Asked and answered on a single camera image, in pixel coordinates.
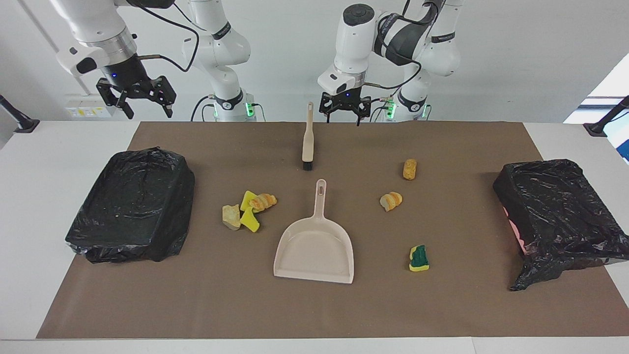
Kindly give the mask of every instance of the blue object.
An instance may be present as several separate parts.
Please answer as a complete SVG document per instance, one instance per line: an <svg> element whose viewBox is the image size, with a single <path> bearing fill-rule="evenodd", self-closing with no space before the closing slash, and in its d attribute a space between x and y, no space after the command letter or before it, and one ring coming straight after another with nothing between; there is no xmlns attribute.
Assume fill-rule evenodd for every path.
<svg viewBox="0 0 629 354"><path fill-rule="evenodd" d="M622 156L625 159L629 160L629 140L627 140L624 143L620 144L620 146L617 147L616 150L618 151L620 156Z"/></svg>

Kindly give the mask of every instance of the white table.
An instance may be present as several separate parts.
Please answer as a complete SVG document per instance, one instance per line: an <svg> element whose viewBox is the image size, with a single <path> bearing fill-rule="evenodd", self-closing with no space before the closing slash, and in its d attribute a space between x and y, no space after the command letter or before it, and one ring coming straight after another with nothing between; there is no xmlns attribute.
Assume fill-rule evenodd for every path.
<svg viewBox="0 0 629 354"><path fill-rule="evenodd" d="M0 353L625 353L622 338L34 340L74 257L64 236L108 159L138 122L42 122L0 151ZM578 163L629 231L629 166L580 125L526 123L544 159ZM629 262L606 266L629 304Z"/></svg>

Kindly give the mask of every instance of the box covered with black plastic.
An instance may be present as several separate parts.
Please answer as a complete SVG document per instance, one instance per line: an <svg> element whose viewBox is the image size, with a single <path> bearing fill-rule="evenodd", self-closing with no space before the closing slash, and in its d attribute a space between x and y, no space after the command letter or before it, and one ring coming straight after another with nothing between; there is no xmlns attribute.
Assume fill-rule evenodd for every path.
<svg viewBox="0 0 629 354"><path fill-rule="evenodd" d="M494 191L513 223L524 257L510 290L559 278L564 270L629 260L627 235L575 162L507 164Z"/></svg>
<svg viewBox="0 0 629 354"><path fill-rule="evenodd" d="M158 147L115 154L65 240L90 262L161 261L179 254L192 210L186 159Z"/></svg>

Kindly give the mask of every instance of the black pole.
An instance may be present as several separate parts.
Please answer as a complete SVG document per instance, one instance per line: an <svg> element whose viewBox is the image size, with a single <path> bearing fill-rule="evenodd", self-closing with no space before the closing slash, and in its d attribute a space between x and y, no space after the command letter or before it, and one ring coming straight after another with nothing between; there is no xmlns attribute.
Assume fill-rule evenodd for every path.
<svg viewBox="0 0 629 354"><path fill-rule="evenodd" d="M0 105L15 119L18 123L18 128L14 130L14 133L30 133L39 124L39 119L31 119L28 115L20 112L9 101L0 94Z"/></svg>
<svg viewBox="0 0 629 354"><path fill-rule="evenodd" d="M605 115L605 117L603 117L603 119L596 123L585 123L583 126L593 137L607 137L607 134L603 132L605 125L611 122L612 119L616 118L620 112L626 110L627 107L629 107L629 96L623 98L622 101L620 101L614 108L611 109L611 111L609 111L609 113Z"/></svg>

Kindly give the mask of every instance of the green and yellow sponge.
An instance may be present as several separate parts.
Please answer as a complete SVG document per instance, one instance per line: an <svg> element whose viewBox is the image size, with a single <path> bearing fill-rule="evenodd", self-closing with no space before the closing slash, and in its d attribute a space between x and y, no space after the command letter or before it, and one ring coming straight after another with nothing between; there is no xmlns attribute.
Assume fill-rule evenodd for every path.
<svg viewBox="0 0 629 354"><path fill-rule="evenodd" d="M408 268L411 271L424 271L430 268L430 264L428 263L428 258L426 257L426 246L419 245L411 248L411 263L409 263Z"/></svg>

